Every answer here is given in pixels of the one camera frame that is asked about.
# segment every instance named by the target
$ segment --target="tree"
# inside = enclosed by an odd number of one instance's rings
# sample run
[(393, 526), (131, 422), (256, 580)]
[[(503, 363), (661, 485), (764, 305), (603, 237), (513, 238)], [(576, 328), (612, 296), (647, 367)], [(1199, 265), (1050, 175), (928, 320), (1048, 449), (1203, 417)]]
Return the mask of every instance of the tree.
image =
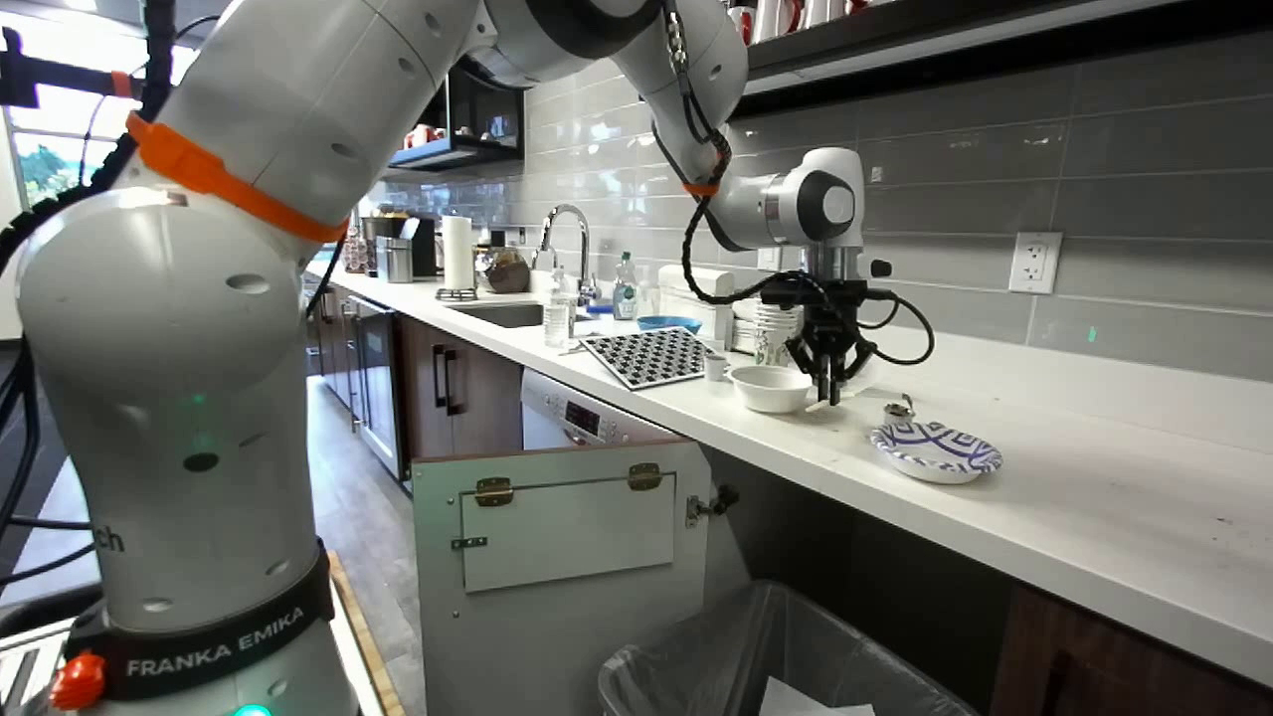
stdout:
[(25, 181), (34, 182), (38, 189), (48, 189), (53, 177), (66, 168), (66, 162), (43, 144), (34, 153), (23, 154), (20, 162), (22, 177)]

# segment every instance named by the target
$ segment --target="trash bag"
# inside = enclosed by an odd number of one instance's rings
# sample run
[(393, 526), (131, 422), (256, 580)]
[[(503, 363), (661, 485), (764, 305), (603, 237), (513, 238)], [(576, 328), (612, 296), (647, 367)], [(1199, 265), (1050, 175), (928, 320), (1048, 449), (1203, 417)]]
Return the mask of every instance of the trash bag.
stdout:
[(975, 716), (914, 666), (788, 587), (757, 581), (601, 668), (607, 716), (756, 716), (769, 678), (830, 708)]

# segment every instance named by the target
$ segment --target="plastic bottle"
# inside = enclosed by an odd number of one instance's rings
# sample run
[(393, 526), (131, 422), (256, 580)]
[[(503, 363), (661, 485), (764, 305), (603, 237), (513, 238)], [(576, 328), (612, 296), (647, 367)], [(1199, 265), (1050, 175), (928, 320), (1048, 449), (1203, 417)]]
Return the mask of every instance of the plastic bottle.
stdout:
[(638, 270), (640, 279), (636, 282), (636, 317), (658, 315), (658, 285), (649, 280), (649, 266)]
[(565, 280), (565, 269), (552, 269), (552, 293), (544, 306), (544, 344), (565, 348), (574, 336), (574, 302)]
[(615, 294), (611, 303), (615, 306), (616, 321), (630, 321), (636, 317), (636, 266), (631, 259), (633, 255), (624, 251), (619, 265), (615, 266)]

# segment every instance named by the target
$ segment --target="window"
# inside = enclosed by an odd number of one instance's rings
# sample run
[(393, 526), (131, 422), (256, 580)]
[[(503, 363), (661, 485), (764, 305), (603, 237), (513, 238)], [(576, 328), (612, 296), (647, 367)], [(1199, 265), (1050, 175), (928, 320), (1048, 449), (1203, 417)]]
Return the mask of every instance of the window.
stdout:
[[(60, 23), (0, 11), (0, 24), (22, 36), (23, 54), (94, 70), (135, 70), (145, 64), (146, 43), (121, 34), (111, 22), (84, 15), (84, 23)], [(179, 82), (199, 55), (190, 47), (173, 47), (173, 82)], [(27, 206), (79, 182), (102, 166), (123, 132), (123, 120), (139, 102), (107, 97), (93, 121), (92, 138), (84, 143), (89, 120), (101, 96), (60, 87), (37, 85), (38, 108), (9, 107), (15, 166)]]

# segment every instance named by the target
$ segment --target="blue bowl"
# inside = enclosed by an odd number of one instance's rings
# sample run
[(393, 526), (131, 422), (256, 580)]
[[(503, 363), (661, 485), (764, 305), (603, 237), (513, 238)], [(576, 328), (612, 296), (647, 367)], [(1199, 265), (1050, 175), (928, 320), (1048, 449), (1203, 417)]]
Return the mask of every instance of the blue bowl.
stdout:
[(703, 321), (695, 321), (694, 319), (684, 319), (681, 316), (645, 316), (644, 319), (636, 319), (636, 325), (640, 326), (640, 330), (643, 331), (681, 326), (682, 329), (689, 330), (691, 334), (698, 335), (699, 329), (703, 327)]

